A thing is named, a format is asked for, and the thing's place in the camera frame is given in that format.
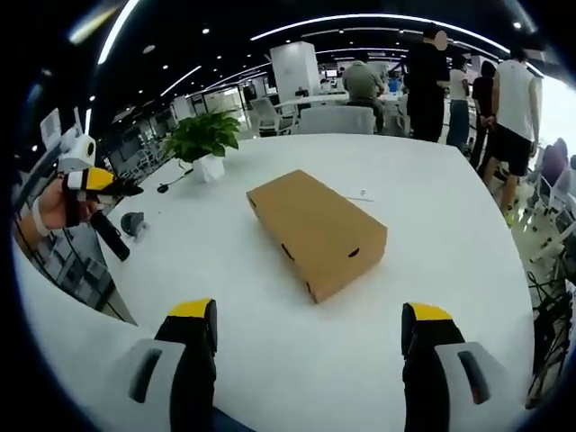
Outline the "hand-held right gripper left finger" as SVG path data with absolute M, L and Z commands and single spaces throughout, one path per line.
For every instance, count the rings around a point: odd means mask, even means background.
M 218 347 L 211 298 L 177 304 L 111 366 L 92 404 L 102 431 L 212 431 Z

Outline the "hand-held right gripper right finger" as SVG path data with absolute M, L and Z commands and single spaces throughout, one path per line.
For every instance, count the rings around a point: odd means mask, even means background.
M 451 315 L 406 302 L 401 313 L 406 431 L 516 431 L 525 409 L 505 368 L 467 342 Z

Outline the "person's left hand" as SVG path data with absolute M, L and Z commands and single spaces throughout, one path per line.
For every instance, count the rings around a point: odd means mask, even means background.
M 62 180 L 60 178 L 53 180 L 44 189 L 38 202 L 40 218 L 48 230 L 75 227 L 81 223 L 88 222 L 97 210 L 96 203 L 91 201 L 68 204 L 68 199 L 63 192 Z M 75 209 L 75 215 L 72 221 L 68 220 L 68 207 Z

